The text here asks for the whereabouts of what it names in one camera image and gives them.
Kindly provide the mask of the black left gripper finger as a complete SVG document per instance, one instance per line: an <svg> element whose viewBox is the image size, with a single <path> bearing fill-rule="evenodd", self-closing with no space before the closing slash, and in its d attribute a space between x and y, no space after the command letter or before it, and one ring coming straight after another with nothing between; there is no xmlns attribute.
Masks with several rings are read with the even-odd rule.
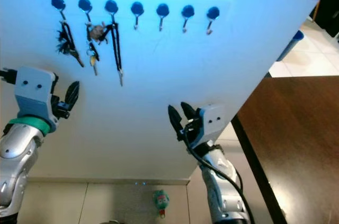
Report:
<svg viewBox="0 0 339 224"><path fill-rule="evenodd" d="M80 81L74 81L66 90L65 103L73 106L77 103Z"/></svg>

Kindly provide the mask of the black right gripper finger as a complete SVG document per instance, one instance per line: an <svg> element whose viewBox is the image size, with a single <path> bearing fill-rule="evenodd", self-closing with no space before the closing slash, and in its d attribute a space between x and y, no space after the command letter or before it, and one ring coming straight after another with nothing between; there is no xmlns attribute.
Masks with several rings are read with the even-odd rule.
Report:
<svg viewBox="0 0 339 224"><path fill-rule="evenodd" d="M169 120L171 122L171 125L176 132L177 135L183 135L184 133L184 127L182 126L182 117L179 115L179 111L173 107L172 105L168 105L167 107L168 110L168 116Z"/></svg>
<svg viewBox="0 0 339 224"><path fill-rule="evenodd" d="M196 122L198 122L198 110L194 109L187 102L181 102L180 106L184 112L186 119L188 120L188 122L186 123L187 125L195 124Z"/></svg>

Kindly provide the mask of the keys with black tassel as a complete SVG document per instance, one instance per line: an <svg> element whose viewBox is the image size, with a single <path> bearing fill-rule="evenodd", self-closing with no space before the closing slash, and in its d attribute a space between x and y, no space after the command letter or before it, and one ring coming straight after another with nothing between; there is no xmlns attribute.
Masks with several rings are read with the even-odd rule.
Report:
<svg viewBox="0 0 339 224"><path fill-rule="evenodd" d="M60 25L61 30L58 31L59 33L58 36L59 44L57 45L58 52L75 57L75 59L78 61L78 64L81 67L85 67L78 54L77 48L75 47L75 42L70 30L70 26L65 20L61 20Z"/></svg>

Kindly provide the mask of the keys with brown plush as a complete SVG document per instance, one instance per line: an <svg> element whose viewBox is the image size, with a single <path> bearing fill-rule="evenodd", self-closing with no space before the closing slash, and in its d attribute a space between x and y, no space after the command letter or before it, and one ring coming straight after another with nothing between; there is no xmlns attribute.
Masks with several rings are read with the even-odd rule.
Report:
<svg viewBox="0 0 339 224"><path fill-rule="evenodd" d="M92 23L87 24L87 42L90 55L90 64L93 67L94 74L97 76L96 62L100 61L99 52L95 47L95 43L100 44L102 41L108 42L106 35L112 30L112 25L106 25L104 22L102 25L92 25Z"/></svg>

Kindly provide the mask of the metal hook black base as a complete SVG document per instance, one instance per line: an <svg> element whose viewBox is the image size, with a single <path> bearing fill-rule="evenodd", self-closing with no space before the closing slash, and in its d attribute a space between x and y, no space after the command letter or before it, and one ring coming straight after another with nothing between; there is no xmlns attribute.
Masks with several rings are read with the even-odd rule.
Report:
<svg viewBox="0 0 339 224"><path fill-rule="evenodd" d="M93 9L93 6L90 2L90 0L79 0L78 1L78 7L85 13L86 18L87 18L87 23L91 24L91 17L90 17L90 12Z"/></svg>
<svg viewBox="0 0 339 224"><path fill-rule="evenodd" d="M184 23L182 26L182 33L186 33L188 28L188 20L195 14L194 7L192 5L186 5L181 11L182 17L184 18Z"/></svg>
<svg viewBox="0 0 339 224"><path fill-rule="evenodd" d="M206 35L210 35L213 32L211 26L213 22L218 18L218 16L220 16L220 9L218 7L213 6L208 9L206 17L208 18L209 23L206 29Z"/></svg>
<svg viewBox="0 0 339 224"><path fill-rule="evenodd" d="M134 30L139 28L139 18L145 13L145 9L141 2L134 2L130 8L131 12L134 15Z"/></svg>
<svg viewBox="0 0 339 224"><path fill-rule="evenodd" d="M63 11L65 10L66 4L64 0L51 0L51 5L58 10L61 15L61 20L63 22L66 21L65 14Z"/></svg>
<svg viewBox="0 0 339 224"><path fill-rule="evenodd" d="M111 16L112 23L116 24L117 22L115 20L115 15L117 11L119 10L119 7L117 6L116 1L113 1L113 0L106 1L104 8L109 13L109 16Z"/></svg>
<svg viewBox="0 0 339 224"><path fill-rule="evenodd" d="M167 18L168 14L170 13L169 6L165 3L160 4L156 8L156 13L159 16L159 31L162 31L164 19Z"/></svg>

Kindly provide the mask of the white partition board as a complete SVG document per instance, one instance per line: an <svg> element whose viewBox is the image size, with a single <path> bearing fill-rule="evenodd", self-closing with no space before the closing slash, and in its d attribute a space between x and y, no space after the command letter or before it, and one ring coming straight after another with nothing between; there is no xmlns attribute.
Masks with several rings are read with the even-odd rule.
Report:
<svg viewBox="0 0 339 224"><path fill-rule="evenodd" d="M221 104L230 121L264 78L317 0L231 0L213 22L115 18L123 86L111 31L95 43L97 76L90 64L87 18L66 22L85 65L58 52L61 15L42 0L1 0L1 64L51 70L61 92L80 81L70 118L44 141L34 178L73 180L187 180L195 168L168 120L167 107Z"/></svg>

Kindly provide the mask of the dark brown wooden table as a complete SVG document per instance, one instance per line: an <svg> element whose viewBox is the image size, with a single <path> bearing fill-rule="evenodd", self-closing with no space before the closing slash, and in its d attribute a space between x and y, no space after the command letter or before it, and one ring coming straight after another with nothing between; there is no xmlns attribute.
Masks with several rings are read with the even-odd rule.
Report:
<svg viewBox="0 0 339 224"><path fill-rule="evenodd" d="M339 224L339 76L263 78L232 125L274 224Z"/></svg>

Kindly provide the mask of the green toy keychain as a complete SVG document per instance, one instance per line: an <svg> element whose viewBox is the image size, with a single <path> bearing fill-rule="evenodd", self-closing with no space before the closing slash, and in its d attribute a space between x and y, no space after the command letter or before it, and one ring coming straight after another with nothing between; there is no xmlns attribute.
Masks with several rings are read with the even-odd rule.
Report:
<svg viewBox="0 0 339 224"><path fill-rule="evenodd" d="M158 211L159 217L161 219L165 219L166 209L169 202L167 193L164 190L155 190L153 197L153 202Z"/></svg>

